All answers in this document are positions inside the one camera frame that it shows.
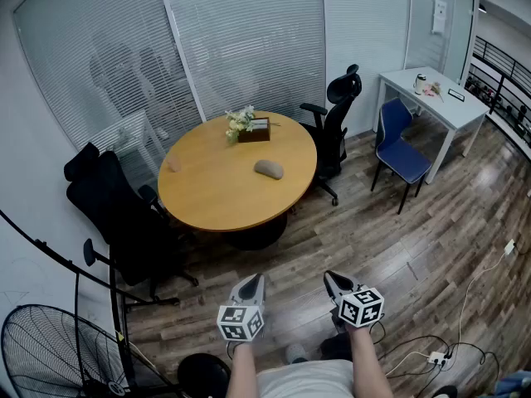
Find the black round stool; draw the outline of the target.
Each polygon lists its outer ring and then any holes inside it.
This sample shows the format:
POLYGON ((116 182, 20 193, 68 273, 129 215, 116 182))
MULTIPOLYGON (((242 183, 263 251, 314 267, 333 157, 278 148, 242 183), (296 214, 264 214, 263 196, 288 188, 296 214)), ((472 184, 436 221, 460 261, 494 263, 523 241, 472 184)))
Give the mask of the black round stool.
POLYGON ((226 398, 231 369, 218 357, 196 353, 181 361, 177 377, 189 398, 226 398))

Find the grey zippered fabric case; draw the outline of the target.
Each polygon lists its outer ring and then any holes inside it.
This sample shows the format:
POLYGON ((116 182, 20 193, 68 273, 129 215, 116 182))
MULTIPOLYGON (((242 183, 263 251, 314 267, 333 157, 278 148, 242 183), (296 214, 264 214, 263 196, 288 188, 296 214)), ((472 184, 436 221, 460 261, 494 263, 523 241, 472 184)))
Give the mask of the grey zippered fabric case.
POLYGON ((280 180, 284 176, 283 167, 279 163, 270 160, 262 159, 257 161, 254 165, 254 171, 275 180, 280 180))

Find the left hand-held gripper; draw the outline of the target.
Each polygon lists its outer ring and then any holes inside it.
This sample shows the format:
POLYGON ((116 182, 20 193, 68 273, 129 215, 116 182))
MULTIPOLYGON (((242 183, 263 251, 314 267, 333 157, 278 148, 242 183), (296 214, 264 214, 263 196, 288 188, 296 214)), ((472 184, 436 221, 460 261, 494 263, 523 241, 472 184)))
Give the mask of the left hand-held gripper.
POLYGON ((241 280, 231 290, 231 301, 219 308, 217 326, 225 341, 252 342, 265 326, 264 305, 244 305, 238 302, 265 300, 265 276, 253 274, 241 280))

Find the person's left forearm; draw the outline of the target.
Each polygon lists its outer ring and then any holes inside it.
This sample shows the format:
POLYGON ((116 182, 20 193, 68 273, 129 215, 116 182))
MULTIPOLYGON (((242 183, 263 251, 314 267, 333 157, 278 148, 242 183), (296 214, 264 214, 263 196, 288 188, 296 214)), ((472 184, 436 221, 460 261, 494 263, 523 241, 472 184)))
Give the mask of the person's left forearm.
POLYGON ((259 398, 251 342, 243 342, 235 347, 226 398, 259 398))

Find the person's grey shoe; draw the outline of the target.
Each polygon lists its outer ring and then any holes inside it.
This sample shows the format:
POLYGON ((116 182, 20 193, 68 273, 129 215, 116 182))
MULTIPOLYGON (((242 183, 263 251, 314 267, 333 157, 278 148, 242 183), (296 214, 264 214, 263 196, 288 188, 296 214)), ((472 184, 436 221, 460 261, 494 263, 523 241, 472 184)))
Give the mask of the person's grey shoe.
POLYGON ((302 345, 294 343, 285 349, 285 360, 288 364, 307 362, 309 360, 307 352, 302 345))

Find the blue padded chair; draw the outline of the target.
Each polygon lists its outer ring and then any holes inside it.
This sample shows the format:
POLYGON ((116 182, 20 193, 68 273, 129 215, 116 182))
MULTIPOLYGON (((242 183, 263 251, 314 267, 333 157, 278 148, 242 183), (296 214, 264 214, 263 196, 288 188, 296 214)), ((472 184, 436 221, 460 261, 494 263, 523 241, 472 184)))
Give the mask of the blue padded chair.
POLYGON ((402 137, 403 131, 412 121, 412 113, 398 97, 384 103, 379 110, 375 142, 378 165, 371 191, 374 190, 383 167, 389 168, 392 174, 397 174, 406 183, 398 215, 402 212, 410 187, 417 184, 415 192, 417 197, 425 176, 431 169, 431 162, 402 137))

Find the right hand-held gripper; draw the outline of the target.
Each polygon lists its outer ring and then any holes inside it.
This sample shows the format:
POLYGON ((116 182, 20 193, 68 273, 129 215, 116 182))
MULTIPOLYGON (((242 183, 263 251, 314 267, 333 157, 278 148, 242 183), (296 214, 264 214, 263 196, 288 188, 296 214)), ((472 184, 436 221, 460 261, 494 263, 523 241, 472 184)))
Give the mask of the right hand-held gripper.
POLYGON ((375 288, 363 289, 356 278, 332 270, 324 272, 324 286, 336 304, 331 313, 338 332, 370 327, 382 318, 385 299, 375 288))

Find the black table base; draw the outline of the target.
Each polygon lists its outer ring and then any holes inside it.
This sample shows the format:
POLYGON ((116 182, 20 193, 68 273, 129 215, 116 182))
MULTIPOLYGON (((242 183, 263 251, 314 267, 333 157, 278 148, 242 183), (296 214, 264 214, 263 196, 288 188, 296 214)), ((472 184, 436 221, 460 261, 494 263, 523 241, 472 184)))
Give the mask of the black table base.
POLYGON ((238 250, 262 250, 274 244, 287 226, 287 213, 252 228, 224 232, 223 239, 238 250))

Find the white rectangular desk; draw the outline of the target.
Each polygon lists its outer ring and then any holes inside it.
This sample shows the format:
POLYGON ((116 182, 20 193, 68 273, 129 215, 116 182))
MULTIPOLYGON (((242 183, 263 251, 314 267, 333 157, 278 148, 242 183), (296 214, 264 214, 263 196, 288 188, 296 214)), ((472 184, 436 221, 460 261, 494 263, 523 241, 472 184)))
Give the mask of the white rectangular desk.
POLYGON ((490 111, 487 105, 430 66, 384 72, 378 75, 378 79, 379 89, 376 109, 380 109, 383 105, 386 92, 395 90, 398 94, 413 101, 418 108, 425 110, 447 128, 445 140, 441 145, 435 162, 431 166, 431 170, 427 173, 425 183, 430 184, 434 180, 455 135, 468 125, 473 124, 475 131, 462 152, 464 157, 468 155, 485 120, 485 116, 490 111), (429 83, 439 82, 443 100, 437 96, 416 95, 413 84, 417 74, 424 74, 429 83), (449 96, 447 94, 449 88, 465 95, 465 102, 460 102, 449 96))

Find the black floor fan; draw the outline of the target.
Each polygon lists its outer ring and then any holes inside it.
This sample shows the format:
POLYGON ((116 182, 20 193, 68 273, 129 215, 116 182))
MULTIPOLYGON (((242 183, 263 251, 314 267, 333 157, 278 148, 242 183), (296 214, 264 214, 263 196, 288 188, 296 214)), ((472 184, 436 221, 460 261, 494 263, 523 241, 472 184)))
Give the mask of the black floor fan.
POLYGON ((65 310, 27 304, 2 326, 2 357, 19 398, 125 398, 115 337, 65 310))

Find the blue bag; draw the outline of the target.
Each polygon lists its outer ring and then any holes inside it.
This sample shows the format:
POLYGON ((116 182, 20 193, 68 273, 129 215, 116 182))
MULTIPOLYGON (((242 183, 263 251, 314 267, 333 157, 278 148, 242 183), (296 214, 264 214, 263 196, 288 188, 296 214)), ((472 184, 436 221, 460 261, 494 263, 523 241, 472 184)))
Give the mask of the blue bag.
POLYGON ((495 398, 531 398, 531 371, 517 371, 496 382, 495 398))

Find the brown wooden tissue box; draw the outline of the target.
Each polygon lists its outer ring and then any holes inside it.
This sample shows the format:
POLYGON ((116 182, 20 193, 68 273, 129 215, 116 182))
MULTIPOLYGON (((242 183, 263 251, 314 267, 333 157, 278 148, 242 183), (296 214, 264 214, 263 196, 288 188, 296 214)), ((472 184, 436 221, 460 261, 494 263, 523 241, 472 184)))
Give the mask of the brown wooden tissue box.
POLYGON ((248 126, 243 129, 237 138, 238 143, 254 143, 270 141, 270 119, 252 119, 248 126))

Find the black metal railing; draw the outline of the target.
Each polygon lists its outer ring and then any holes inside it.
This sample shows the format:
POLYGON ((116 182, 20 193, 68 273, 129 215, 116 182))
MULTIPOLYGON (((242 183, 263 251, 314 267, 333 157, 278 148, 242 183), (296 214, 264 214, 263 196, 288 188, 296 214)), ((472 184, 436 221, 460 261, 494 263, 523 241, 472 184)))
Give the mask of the black metal railing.
POLYGON ((531 122, 531 70, 479 36, 474 42, 469 79, 494 111, 531 122))

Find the person's white t-shirt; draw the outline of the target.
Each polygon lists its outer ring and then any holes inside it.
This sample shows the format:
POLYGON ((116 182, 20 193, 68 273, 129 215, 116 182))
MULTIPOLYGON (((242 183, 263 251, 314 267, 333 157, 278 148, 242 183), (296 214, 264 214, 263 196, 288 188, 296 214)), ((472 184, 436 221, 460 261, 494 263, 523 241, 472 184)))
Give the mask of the person's white t-shirt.
POLYGON ((353 367, 345 360, 310 361, 257 375, 260 398, 353 398, 353 367))

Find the person's right forearm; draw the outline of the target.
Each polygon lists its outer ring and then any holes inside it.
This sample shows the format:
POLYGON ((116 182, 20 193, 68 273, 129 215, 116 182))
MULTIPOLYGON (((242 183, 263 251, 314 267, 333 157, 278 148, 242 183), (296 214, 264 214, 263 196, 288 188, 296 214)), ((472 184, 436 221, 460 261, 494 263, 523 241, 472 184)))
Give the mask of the person's right forearm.
POLYGON ((353 363, 355 398, 393 398, 390 384, 379 365, 368 328, 347 326, 353 363))

